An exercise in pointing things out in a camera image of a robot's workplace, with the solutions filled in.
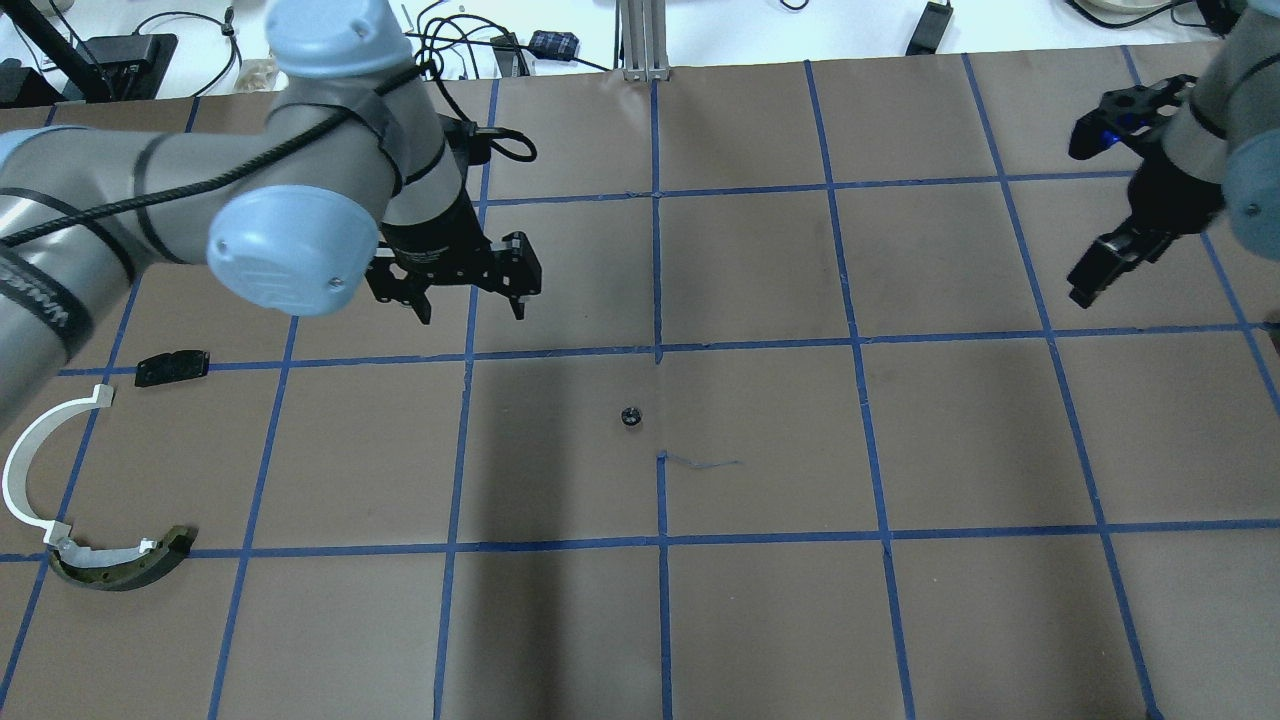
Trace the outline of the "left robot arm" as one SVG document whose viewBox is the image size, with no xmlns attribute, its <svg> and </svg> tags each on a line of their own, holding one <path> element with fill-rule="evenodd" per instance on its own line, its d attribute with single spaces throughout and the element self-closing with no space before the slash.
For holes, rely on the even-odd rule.
<svg viewBox="0 0 1280 720">
<path fill-rule="evenodd" d="M 524 319 L 541 292 L 527 236 L 492 242 L 466 186 L 521 133 L 436 113 L 389 3 L 278 1 L 265 29 L 288 85 L 257 135 L 3 135 L 5 427 L 159 263 L 292 316 L 367 286 L 429 323 L 431 287 L 474 286 Z"/>
</svg>

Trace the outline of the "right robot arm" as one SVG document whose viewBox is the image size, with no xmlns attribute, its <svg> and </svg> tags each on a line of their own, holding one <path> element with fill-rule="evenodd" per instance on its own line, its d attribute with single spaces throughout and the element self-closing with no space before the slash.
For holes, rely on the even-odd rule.
<svg viewBox="0 0 1280 720">
<path fill-rule="evenodd" d="M 1242 247 L 1277 260 L 1277 4 L 1249 1 L 1204 73 L 1105 92 L 1076 120 L 1071 158 L 1124 145 L 1140 164 L 1126 187 L 1128 218 L 1068 273 L 1075 305 L 1092 306 L 1119 277 L 1221 214 Z"/>
</svg>

